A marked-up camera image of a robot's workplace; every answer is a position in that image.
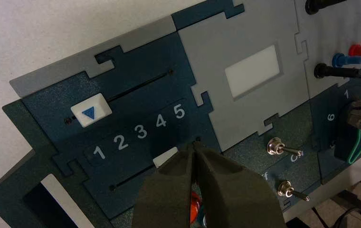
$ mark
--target dark blue panel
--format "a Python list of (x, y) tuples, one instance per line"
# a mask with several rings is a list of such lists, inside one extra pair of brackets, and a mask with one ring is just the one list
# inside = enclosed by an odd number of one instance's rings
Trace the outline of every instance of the dark blue panel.
[(337, 139), (338, 116), (346, 105), (356, 100), (361, 100), (361, 79), (350, 79), (340, 87), (334, 85), (310, 100), (315, 147), (319, 150), (323, 183), (348, 167), (347, 163), (334, 156), (334, 144)]
[(172, 14), (172, 19), (176, 29), (179, 30), (221, 12), (224, 12), (228, 19), (244, 11), (243, 4), (234, 6), (232, 0), (206, 0)]
[[(79, 73), (23, 103), (59, 151), (53, 160), (60, 170), (72, 174), (67, 163), (77, 160), (89, 177), (85, 187), (113, 218), (133, 205), (143, 181), (135, 175), (151, 167), (154, 157), (196, 137), (220, 148), (208, 116), (208, 94), (197, 107), (190, 89), (196, 81), (178, 33), (127, 53), (114, 47), (95, 58), (99, 63), (112, 60), (115, 69), (92, 79)], [(98, 93), (111, 115), (86, 128), (73, 118), (65, 122), (73, 116), (71, 106)]]

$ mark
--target number 1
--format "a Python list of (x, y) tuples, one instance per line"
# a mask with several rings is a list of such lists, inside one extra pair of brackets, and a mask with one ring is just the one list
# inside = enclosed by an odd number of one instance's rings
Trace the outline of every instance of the number 1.
[(102, 150), (101, 150), (101, 148), (99, 148), (99, 146), (95, 147), (94, 154), (96, 154), (96, 153), (98, 153), (102, 159), (105, 159), (105, 155), (104, 155), (104, 153), (102, 153)]

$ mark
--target number 4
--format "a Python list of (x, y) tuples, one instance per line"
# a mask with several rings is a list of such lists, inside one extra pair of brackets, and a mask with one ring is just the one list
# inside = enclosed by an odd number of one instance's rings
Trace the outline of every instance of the number 4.
[(158, 114), (158, 118), (157, 118), (157, 124), (155, 125), (156, 127), (159, 126), (164, 126), (166, 127), (167, 122), (162, 118), (161, 114)]

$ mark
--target white rectangular cutout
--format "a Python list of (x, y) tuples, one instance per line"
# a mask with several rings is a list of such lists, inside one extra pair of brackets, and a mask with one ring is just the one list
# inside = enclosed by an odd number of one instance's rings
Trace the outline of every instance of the white rectangular cutout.
[(275, 46), (269, 46), (225, 69), (232, 97), (236, 98), (280, 73)]
[(41, 183), (78, 228), (95, 228), (53, 174), (46, 176)]
[(162, 166), (169, 158), (171, 158), (174, 154), (178, 152), (177, 147), (172, 147), (171, 149), (167, 150), (165, 153), (161, 154), (160, 156), (154, 158), (152, 162), (154, 163), (155, 167)]

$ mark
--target gray panel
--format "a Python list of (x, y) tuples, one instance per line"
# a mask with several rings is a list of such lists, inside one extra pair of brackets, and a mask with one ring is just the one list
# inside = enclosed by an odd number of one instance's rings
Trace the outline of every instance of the gray panel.
[[(329, 6), (317, 14), (305, 12), (306, 0), (295, 0), (299, 33), (296, 34), (297, 52), (305, 51), (309, 58), (305, 61), (306, 77), (310, 98), (334, 84), (348, 82), (348, 78), (325, 77), (317, 79), (313, 71), (315, 65), (324, 62), (331, 65), (335, 53), (347, 54), (350, 46), (361, 44), (361, 0), (350, 0)], [(350, 67), (361, 68), (361, 65)]]
[(10, 81), (10, 84), (18, 96), (25, 97), (82, 71), (86, 71), (88, 76), (92, 78), (114, 68), (111, 60), (98, 63), (95, 55), (119, 45), (123, 52), (127, 52), (175, 31), (176, 28), (172, 17), (168, 16), (64, 58), (51, 65), (15, 78)]
[[(309, 99), (306, 53), (297, 54), (295, 45), (294, 2), (243, 3), (245, 12), (239, 15), (226, 19), (220, 13), (179, 31), (197, 81), (192, 87), (196, 102), (202, 105), (200, 94), (208, 91), (214, 108), (209, 115), (222, 151), (255, 132), (271, 129), (271, 124), (264, 125), (265, 119), (282, 116)], [(225, 69), (271, 45), (276, 47), (281, 73), (234, 99)]]

